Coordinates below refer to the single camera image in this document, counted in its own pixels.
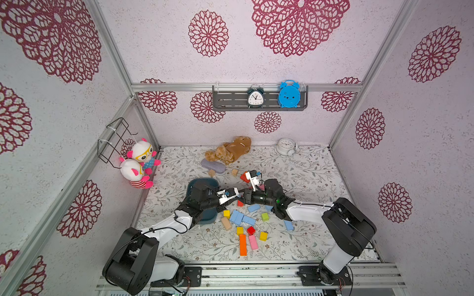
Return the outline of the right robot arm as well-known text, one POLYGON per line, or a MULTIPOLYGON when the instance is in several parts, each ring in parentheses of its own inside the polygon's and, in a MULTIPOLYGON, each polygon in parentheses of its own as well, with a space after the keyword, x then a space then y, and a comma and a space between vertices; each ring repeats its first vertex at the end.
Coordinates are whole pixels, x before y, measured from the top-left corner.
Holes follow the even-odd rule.
POLYGON ((285 221, 324 224, 335 245, 320 264, 320 274, 335 276, 359 257, 376 234, 375 224, 347 198, 340 197, 331 204, 303 202, 286 195, 276 179, 267 180, 265 189, 230 190, 229 197, 253 205, 272 207, 272 212, 285 221))

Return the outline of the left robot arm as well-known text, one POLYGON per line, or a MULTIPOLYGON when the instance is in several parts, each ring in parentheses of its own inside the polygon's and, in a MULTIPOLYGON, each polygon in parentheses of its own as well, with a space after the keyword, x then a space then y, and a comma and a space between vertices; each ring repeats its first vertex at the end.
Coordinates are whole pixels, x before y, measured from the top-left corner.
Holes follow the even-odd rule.
POLYGON ((178 286, 185 280, 185 263, 173 255, 157 258, 158 250, 179 235, 204 221, 213 222, 219 206, 219 184, 211 178, 192 180, 185 199, 171 216, 139 230, 126 229, 102 269, 102 276, 113 285, 137 295, 147 284, 178 286))

